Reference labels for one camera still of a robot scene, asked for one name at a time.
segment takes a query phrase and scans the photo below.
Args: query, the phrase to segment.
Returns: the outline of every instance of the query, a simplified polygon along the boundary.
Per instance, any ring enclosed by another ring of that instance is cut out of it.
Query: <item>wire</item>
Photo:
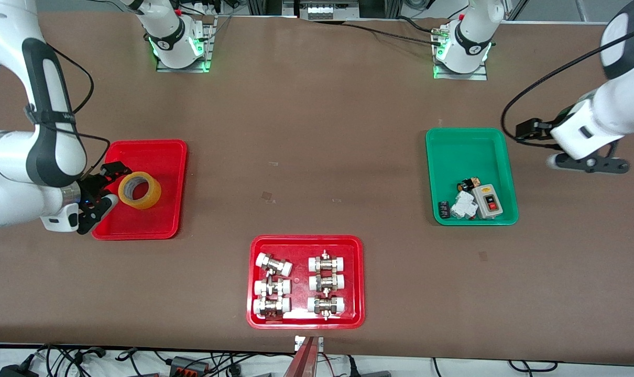
[[[549,368],[545,368],[545,369],[532,369],[529,368],[528,363],[525,360],[520,360],[520,362],[524,365],[525,369],[522,368],[518,368],[515,366],[515,364],[513,364],[513,360],[508,360],[508,365],[510,365],[511,368],[513,368],[514,370],[521,372],[521,373],[528,373],[529,377],[533,377],[533,373],[547,373],[547,372],[552,372],[553,370],[557,369],[557,367],[559,366],[558,362],[549,362],[552,363],[553,365]]]
[[[463,7],[463,8],[461,8],[461,9],[457,10],[457,11],[456,11],[456,12],[454,12],[453,14],[451,14],[451,15],[447,16],[446,18],[447,18],[447,19],[451,19],[451,18],[452,18],[452,17],[454,17],[455,15],[460,14],[460,13],[461,13],[464,9],[466,9],[466,8],[468,8],[468,5],[466,5],[465,7]]]
[[[418,24],[415,24],[415,21],[413,21],[410,17],[406,17],[404,15],[399,15],[398,17],[396,17],[396,19],[406,20],[413,26],[413,28],[415,28],[415,29],[417,29],[419,31],[424,31],[424,32],[427,32],[427,33],[431,34],[431,29],[422,28],[422,26],[419,26]]]
[[[357,29],[367,30],[367,31],[370,31],[370,32],[373,32],[373,33],[382,34],[384,36],[391,36],[391,37],[394,37],[394,38],[400,38],[400,39],[403,39],[403,40],[418,41],[419,43],[427,43],[428,45],[432,45],[432,46],[440,46],[441,45],[437,41],[420,40],[420,39],[417,39],[417,38],[400,36],[398,34],[387,33],[386,31],[380,31],[380,30],[376,30],[376,29],[366,28],[365,26],[353,25],[353,24],[341,24],[341,25],[342,26],[349,26],[350,28],[357,28]]]
[[[434,369],[436,370],[436,374],[438,375],[438,377],[442,377],[441,370],[439,370],[439,363],[436,361],[436,358],[431,359],[434,362]]]
[[[201,12],[200,10],[196,10],[196,9],[193,9],[193,8],[190,8],[190,7],[185,7],[183,4],[180,4],[180,7],[183,7],[184,9],[187,9],[187,10],[191,10],[192,12],[196,12],[197,14],[200,14],[200,15],[207,15],[207,14]]]
[[[154,354],[156,355],[157,358],[161,359],[162,362],[168,363],[168,359],[162,358],[161,355],[159,355],[158,352],[154,351]]]
[[[228,22],[229,22],[229,21],[231,21],[231,17],[233,17],[233,15],[234,15],[234,14],[236,14],[236,13],[240,12],[240,10],[243,10],[243,9],[244,9],[244,7],[240,7],[240,9],[238,9],[238,10],[233,10],[233,9],[231,9],[231,13],[230,13],[230,14],[228,14],[228,17],[226,17],[226,19],[224,20],[224,22],[222,23],[222,25],[221,25],[221,26],[217,26],[217,30],[215,30],[215,31],[214,31],[214,34],[212,34],[212,36],[210,36],[210,37],[209,37],[209,39],[214,38],[214,36],[216,36],[216,35],[217,35],[217,33],[218,33],[221,29],[223,29],[223,28],[224,28],[224,26],[226,26],[226,24],[228,24]]]
[[[333,371],[333,365],[331,365],[331,360],[326,356],[326,353],[322,352],[322,356],[324,356],[324,360],[329,365],[329,369],[331,370],[331,376],[336,377],[336,373]]]
[[[74,365],[75,368],[77,368],[77,371],[80,373],[80,375],[84,374],[87,377],[91,377],[91,374],[89,374],[89,372],[87,372],[84,368],[82,368],[82,366],[79,363],[77,363],[72,356],[70,356],[70,352],[69,351],[68,352],[63,351],[63,349],[61,349],[61,348],[59,348],[57,346],[52,346],[51,344],[47,344],[44,347],[47,348],[47,355],[45,357],[45,361],[47,363],[47,375],[49,375],[49,377],[55,377],[55,375],[48,368],[49,367],[49,354],[51,353],[51,349],[52,348],[58,350],[61,353],[61,355],[63,355],[63,357],[68,359],[68,361],[70,362],[68,364],[68,367],[65,369],[65,375],[68,375],[68,372],[70,371],[70,368]]]
[[[357,369],[355,358],[353,358],[352,355],[347,355],[347,357],[350,359],[350,377],[361,377]]]
[[[116,4],[116,3],[114,3],[114,2],[111,2],[110,0],[86,0],[86,1],[87,1],[87,2],[94,2],[94,3],[107,3],[107,4],[112,4],[112,5],[114,5],[114,6],[116,7],[116,9],[119,9],[121,12],[123,12],[123,11],[124,11],[123,9],[121,9],[121,8],[119,7],[119,5],[117,5],[117,4]]]
[[[542,78],[538,79],[535,83],[527,86],[526,89],[524,89],[523,91],[520,92],[520,94],[516,95],[515,98],[513,98],[508,105],[506,105],[506,107],[504,107],[504,111],[501,113],[501,130],[504,132],[504,134],[506,134],[506,136],[508,136],[509,138],[513,139],[514,141],[516,141],[517,143],[523,144],[525,146],[534,146],[534,147],[539,147],[539,148],[549,148],[549,149],[554,149],[554,150],[561,150],[561,147],[558,144],[539,144],[539,143],[529,143],[528,141],[523,141],[523,140],[519,140],[516,139],[515,136],[513,136],[513,134],[510,133],[510,131],[508,131],[508,129],[506,128],[506,114],[508,114],[508,110],[510,110],[510,108],[518,101],[520,100],[520,98],[522,98],[523,96],[525,96],[527,93],[529,93],[530,91],[532,91],[534,88],[536,88],[538,85],[544,83],[545,81],[551,79],[552,77],[556,76],[557,74],[566,71],[566,69],[569,69],[572,66],[575,66],[576,64],[582,62],[583,60],[592,57],[594,55],[596,55],[597,53],[600,53],[601,51],[604,51],[608,48],[613,47],[614,45],[617,45],[618,43],[621,43],[622,41],[626,41],[629,38],[634,37],[634,31],[632,31],[631,33],[625,34],[624,36],[617,38],[614,41],[611,41],[609,43],[606,43],[606,45],[603,45],[599,48],[595,48],[594,50],[585,53],[584,55],[575,58],[573,60],[571,60],[571,62],[568,62],[566,64],[564,64],[563,66],[559,67],[558,69],[550,72],[549,74],[546,74],[545,76],[543,76]]]
[[[58,53],[58,55],[61,55],[61,57],[63,57],[64,59],[66,59],[68,62],[70,62],[71,64],[73,64],[75,67],[77,67],[78,69],[82,70],[82,72],[84,72],[86,74],[87,77],[89,77],[89,93],[87,93],[87,95],[85,96],[85,98],[82,100],[82,102],[75,108],[75,110],[73,110],[73,114],[76,114],[77,112],[79,112],[79,110],[82,109],[82,107],[84,107],[84,105],[87,104],[87,102],[89,102],[89,100],[91,99],[91,96],[94,94],[94,78],[91,77],[91,74],[84,69],[84,67],[80,66],[77,62],[75,62],[75,60],[72,60],[71,58],[69,58],[67,55],[65,55],[65,53],[60,52],[59,50],[57,50],[56,48],[54,48],[54,46],[52,45],[48,45],[49,47],[51,47],[52,50],[54,50],[54,52]],[[78,131],[67,131],[65,129],[58,129],[56,127],[51,127],[51,126],[45,126],[42,125],[47,129],[50,129],[51,131],[55,131],[55,132],[63,132],[64,134],[70,134],[70,135],[75,135],[81,138],[89,138],[89,139],[94,139],[94,140],[98,140],[98,141],[103,141],[105,143],[105,149],[103,150],[103,152],[101,153],[101,156],[99,157],[99,159],[96,160],[96,163],[91,165],[91,167],[89,168],[89,170],[86,172],[85,175],[89,174],[90,172],[92,172],[94,169],[96,169],[96,167],[101,164],[101,161],[103,160],[103,158],[105,157],[106,153],[108,152],[111,142],[109,141],[109,139],[106,138],[102,138],[101,136],[95,136],[95,135],[89,135],[89,134],[82,134],[81,132]]]
[[[73,114],[77,114],[77,112],[79,112],[79,110],[82,110],[82,107],[84,107],[84,105],[86,105],[86,103],[89,102],[89,100],[91,99],[91,96],[94,95],[94,78],[91,77],[91,74],[89,73],[89,71],[84,69],[84,67],[80,66],[77,62],[75,62],[75,60],[72,60],[71,58],[67,57],[65,53],[60,52],[52,45],[49,45],[49,47],[51,47],[51,49],[54,50],[54,52],[58,53],[58,55],[61,55],[61,57],[66,59],[68,62],[70,62],[70,64],[72,64],[73,66],[77,67],[82,72],[84,72],[84,74],[86,74],[87,77],[89,77],[89,93],[86,94],[82,102],[75,108],[75,110],[72,111]]]

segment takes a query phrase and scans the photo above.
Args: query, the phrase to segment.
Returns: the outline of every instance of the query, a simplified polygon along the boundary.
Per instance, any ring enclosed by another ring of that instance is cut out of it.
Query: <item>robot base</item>
[[[480,66],[470,73],[458,73],[447,68],[440,59],[441,55],[446,53],[446,46],[450,43],[449,38],[449,25],[441,25],[441,34],[431,35],[431,41],[437,41],[441,43],[441,46],[432,46],[432,55],[434,60],[434,79],[451,79],[451,80],[473,80],[473,81],[486,81],[487,80],[487,68],[485,61],[487,60],[487,52],[485,52],[485,59],[483,59]]]
[[[172,69],[167,67],[164,63],[156,59],[156,71],[157,72],[181,72],[181,73],[207,73],[210,71],[210,64],[212,62],[212,50],[214,49],[214,39],[216,36],[214,34],[217,30],[217,19],[218,17],[214,17],[214,21],[212,24],[203,24],[201,21],[195,21],[195,29],[196,29],[196,37],[204,38],[203,42],[194,43],[194,47],[198,50],[202,50],[203,54],[197,58],[192,64],[181,68],[181,69]]]

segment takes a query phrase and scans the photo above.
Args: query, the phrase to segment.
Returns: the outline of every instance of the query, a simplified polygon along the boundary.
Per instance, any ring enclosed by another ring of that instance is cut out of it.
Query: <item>white plastic fitting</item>
[[[290,298],[288,298],[288,297],[282,298],[282,313],[288,313],[290,311],[291,311]]]
[[[263,281],[255,281],[254,282],[254,294],[261,294],[264,291],[264,282]]]
[[[261,300],[259,300],[258,298],[254,299],[254,303],[252,304],[252,307],[254,308],[254,314],[261,314]]]
[[[338,272],[343,272],[345,267],[345,263],[342,256],[336,258],[336,269]]]
[[[282,293],[284,294],[290,294],[291,293],[291,281],[288,279],[285,279],[284,281],[282,281]]]
[[[317,291],[317,276],[309,276],[308,277],[308,286],[310,287],[311,291]]]
[[[308,271],[315,272],[315,258],[308,258]]]
[[[264,264],[264,258],[266,258],[266,254],[259,253],[259,255],[257,256],[257,262],[255,263],[257,267],[261,267],[261,265]]]
[[[342,313],[345,311],[345,300],[342,297],[336,297],[336,313]]]
[[[282,270],[279,273],[282,276],[289,276],[289,274],[291,273],[291,267],[293,267],[293,264],[291,264],[290,262],[284,262],[284,267],[282,267]]]
[[[343,274],[336,275],[336,288],[343,289],[345,287],[345,276]]]
[[[308,297],[308,311],[311,313],[315,312],[315,298]]]

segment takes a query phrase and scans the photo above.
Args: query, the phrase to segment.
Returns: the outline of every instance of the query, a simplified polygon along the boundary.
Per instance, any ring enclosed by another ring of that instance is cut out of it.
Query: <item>metal bracket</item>
[[[573,160],[566,153],[559,153],[554,158],[559,169],[583,170],[588,173],[624,174],[629,171],[629,162],[617,157],[601,157],[593,152],[580,160]]]
[[[293,341],[293,351],[298,352],[307,337],[296,336]],[[324,337],[317,338],[317,351],[324,352]]]

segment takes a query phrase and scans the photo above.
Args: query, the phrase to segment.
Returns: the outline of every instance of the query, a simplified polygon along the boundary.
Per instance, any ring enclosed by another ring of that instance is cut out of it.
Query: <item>black electrical component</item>
[[[439,202],[439,214],[441,219],[449,219],[450,217],[450,204],[446,201]]]
[[[40,377],[37,373],[30,370],[23,370],[19,365],[8,365],[3,367],[0,377]]]
[[[186,377],[199,377],[205,375],[207,363],[195,362],[188,358],[176,356],[170,363],[170,373],[168,375],[185,375]]]

